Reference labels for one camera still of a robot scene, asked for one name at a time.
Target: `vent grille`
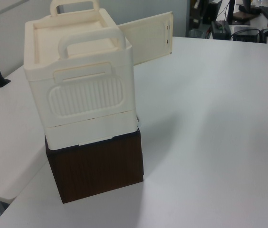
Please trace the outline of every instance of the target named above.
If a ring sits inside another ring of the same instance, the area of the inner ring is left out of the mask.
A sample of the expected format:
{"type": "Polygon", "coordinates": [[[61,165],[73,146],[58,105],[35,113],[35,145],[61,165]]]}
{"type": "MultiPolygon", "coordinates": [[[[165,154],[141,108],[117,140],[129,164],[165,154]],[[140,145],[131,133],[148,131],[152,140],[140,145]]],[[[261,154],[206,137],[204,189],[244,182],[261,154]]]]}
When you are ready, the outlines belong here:
{"type": "Polygon", "coordinates": [[[121,81],[113,76],[65,83],[53,88],[49,93],[51,110],[58,116],[112,108],[122,100],[121,81]]]}

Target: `computer monitor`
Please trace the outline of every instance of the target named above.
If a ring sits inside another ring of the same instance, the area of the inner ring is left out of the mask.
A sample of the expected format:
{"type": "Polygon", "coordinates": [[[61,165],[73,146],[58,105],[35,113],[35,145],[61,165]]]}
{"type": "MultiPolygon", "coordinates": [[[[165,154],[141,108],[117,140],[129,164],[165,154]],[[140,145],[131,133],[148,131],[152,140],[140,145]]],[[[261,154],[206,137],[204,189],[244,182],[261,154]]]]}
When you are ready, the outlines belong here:
{"type": "MultiPolygon", "coordinates": [[[[246,12],[250,12],[251,7],[251,0],[243,0],[243,5],[245,7],[246,12]]],[[[254,16],[250,14],[245,14],[243,12],[238,12],[233,14],[235,6],[235,0],[229,1],[229,9],[228,9],[228,15],[227,15],[227,22],[230,25],[247,25],[247,21],[252,19],[254,16]]]]}

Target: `dark wooden box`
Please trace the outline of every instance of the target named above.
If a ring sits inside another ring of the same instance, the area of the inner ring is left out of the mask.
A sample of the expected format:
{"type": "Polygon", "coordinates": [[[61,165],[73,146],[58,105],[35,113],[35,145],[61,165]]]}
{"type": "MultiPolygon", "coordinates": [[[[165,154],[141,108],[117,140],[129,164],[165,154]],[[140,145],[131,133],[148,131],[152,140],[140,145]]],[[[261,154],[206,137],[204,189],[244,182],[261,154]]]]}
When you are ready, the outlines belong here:
{"type": "Polygon", "coordinates": [[[46,152],[63,203],[143,181],[140,130],[46,152]]]}

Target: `gray partition wall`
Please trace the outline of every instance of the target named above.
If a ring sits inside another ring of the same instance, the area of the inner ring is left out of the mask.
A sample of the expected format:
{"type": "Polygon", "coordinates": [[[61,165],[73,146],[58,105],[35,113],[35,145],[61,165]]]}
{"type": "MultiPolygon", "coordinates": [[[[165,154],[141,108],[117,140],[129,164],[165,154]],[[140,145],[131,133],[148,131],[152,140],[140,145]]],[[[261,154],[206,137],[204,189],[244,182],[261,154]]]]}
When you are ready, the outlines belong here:
{"type": "MultiPolygon", "coordinates": [[[[189,0],[99,0],[100,7],[106,9],[117,25],[173,12],[173,35],[185,37],[189,26],[189,0]]],[[[60,7],[61,12],[85,10],[91,5],[86,3],[68,4],[60,7]]]]}

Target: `white plastic container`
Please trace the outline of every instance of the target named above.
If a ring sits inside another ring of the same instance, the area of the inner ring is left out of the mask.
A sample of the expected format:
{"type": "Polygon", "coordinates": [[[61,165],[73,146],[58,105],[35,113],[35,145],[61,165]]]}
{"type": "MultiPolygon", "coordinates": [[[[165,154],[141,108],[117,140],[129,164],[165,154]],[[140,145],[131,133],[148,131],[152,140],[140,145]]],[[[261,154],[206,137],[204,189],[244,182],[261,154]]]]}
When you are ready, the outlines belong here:
{"type": "Polygon", "coordinates": [[[98,0],[53,0],[50,12],[26,23],[24,52],[49,148],[135,132],[134,61],[123,32],[98,0]],[[57,14],[57,6],[81,1],[94,9],[57,14]]]}

